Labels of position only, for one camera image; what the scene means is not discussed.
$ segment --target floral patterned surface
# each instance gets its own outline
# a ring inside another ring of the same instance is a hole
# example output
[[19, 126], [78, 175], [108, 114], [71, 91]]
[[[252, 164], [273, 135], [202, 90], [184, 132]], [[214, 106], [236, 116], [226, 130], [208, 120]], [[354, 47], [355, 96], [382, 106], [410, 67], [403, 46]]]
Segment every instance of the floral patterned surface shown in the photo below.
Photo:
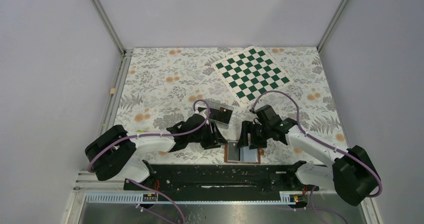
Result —
[[[239, 107], [211, 64], [243, 48], [136, 48], [114, 124], [129, 132], [160, 131], [193, 115], [197, 99], [211, 100], [234, 107], [227, 130], [221, 133], [238, 140], [242, 121], [255, 115], [249, 107]], [[315, 47], [266, 48], [294, 80], [282, 89], [300, 106], [301, 124], [310, 133], [339, 148], [347, 146], [337, 110]], [[261, 98], [256, 108], [271, 105], [282, 117], [295, 119], [296, 109], [289, 99], [278, 94]], [[172, 153], [141, 153], [138, 158], [151, 164], [225, 164], [224, 149], [204, 150], [199, 143]], [[320, 164], [299, 148], [268, 140], [262, 164], [293, 164], [304, 160]]]

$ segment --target green checkered board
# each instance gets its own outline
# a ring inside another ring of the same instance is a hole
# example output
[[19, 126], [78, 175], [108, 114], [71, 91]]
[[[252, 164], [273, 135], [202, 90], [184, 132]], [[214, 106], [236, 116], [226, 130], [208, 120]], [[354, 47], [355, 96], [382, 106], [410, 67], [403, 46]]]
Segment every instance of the green checkered board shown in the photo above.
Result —
[[251, 46], [212, 66], [240, 107], [247, 107], [262, 93], [291, 82], [276, 63], [264, 48]]

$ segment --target white wall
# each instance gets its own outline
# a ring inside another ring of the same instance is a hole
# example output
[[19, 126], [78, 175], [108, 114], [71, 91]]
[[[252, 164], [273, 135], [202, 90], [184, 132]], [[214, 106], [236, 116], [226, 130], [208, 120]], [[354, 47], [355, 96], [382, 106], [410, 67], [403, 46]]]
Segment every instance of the white wall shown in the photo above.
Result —
[[317, 46], [341, 0], [100, 0], [127, 48]]
[[0, 223], [60, 222], [118, 63], [90, 0], [0, 0]]
[[424, 0], [350, 0], [321, 52], [348, 143], [383, 182], [385, 224], [423, 223]]

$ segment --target metal floor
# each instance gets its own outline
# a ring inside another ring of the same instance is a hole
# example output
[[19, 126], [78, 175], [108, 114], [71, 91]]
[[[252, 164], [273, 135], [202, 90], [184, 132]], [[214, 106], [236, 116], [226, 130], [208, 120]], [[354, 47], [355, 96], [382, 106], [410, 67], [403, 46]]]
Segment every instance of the metal floor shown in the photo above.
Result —
[[[335, 194], [325, 194], [324, 199], [314, 194], [316, 207], [335, 209], [349, 223], [365, 224], [360, 206], [350, 206]], [[281, 210], [280, 205], [228, 205], [190, 204], [180, 205], [188, 224], [308, 224], [321, 223], [313, 210]], [[155, 205], [152, 211], [176, 223], [182, 223], [178, 211], [171, 204]], [[325, 211], [321, 215], [331, 224], [344, 224], [337, 215]], [[86, 203], [81, 213], [80, 224], [167, 224], [166, 221], [135, 209], [133, 204]]]

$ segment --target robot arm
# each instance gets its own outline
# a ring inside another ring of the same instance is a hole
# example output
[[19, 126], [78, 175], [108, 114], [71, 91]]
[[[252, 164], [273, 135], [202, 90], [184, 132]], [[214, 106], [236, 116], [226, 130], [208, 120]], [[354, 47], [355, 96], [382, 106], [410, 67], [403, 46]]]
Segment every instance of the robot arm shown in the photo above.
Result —
[[137, 159], [137, 153], [176, 152], [186, 148], [189, 143], [200, 143], [204, 149], [217, 148], [228, 143], [214, 122], [206, 122], [202, 128], [190, 133], [199, 127], [206, 117], [204, 110], [195, 113], [187, 121], [180, 121], [165, 131], [156, 133], [130, 134], [122, 125], [115, 125], [88, 145], [85, 155], [90, 162], [96, 159], [92, 169], [99, 181], [117, 176], [141, 183], [153, 170], [146, 161], [140, 162]]
[[[282, 120], [270, 105], [264, 105], [255, 111], [260, 124], [250, 124], [250, 129], [243, 130], [238, 146], [247, 146], [247, 133], [250, 133], [251, 144], [249, 148], [263, 147], [264, 141], [273, 139], [286, 145], [300, 148], [325, 166], [312, 165], [305, 161], [298, 161], [287, 171], [292, 187], [315, 185], [327, 190], [334, 190], [348, 204], [357, 206], [377, 186], [377, 180], [363, 166], [353, 161], [348, 156], [329, 147], [319, 144], [316, 140], [307, 137], [291, 118]], [[367, 152], [359, 147], [340, 148], [339, 150], [354, 156], [375, 173], [373, 163]]]
[[[243, 121], [237, 147], [249, 146], [250, 134], [250, 149], [266, 148], [267, 140], [273, 139], [300, 148], [325, 165], [312, 165], [305, 161], [292, 165], [287, 170], [288, 180], [283, 181], [288, 181], [293, 188], [315, 185], [335, 190], [344, 201], [357, 206], [378, 186], [377, 180], [363, 166], [307, 137], [295, 120], [282, 120], [269, 105], [259, 108], [255, 113], [259, 123]], [[134, 155], [136, 152], [175, 152], [186, 148], [188, 143], [200, 143], [204, 149], [227, 144], [214, 122], [206, 123], [202, 128], [190, 132], [199, 127], [205, 119], [204, 113], [194, 114], [187, 121], [181, 121], [162, 133], [133, 136], [128, 136], [121, 125], [116, 125], [91, 143], [85, 149], [85, 154], [92, 163], [92, 169], [99, 181], [119, 176], [141, 183], [153, 174], [153, 170], [146, 161], [137, 160]], [[377, 173], [368, 154], [361, 147], [356, 145], [343, 151]]]

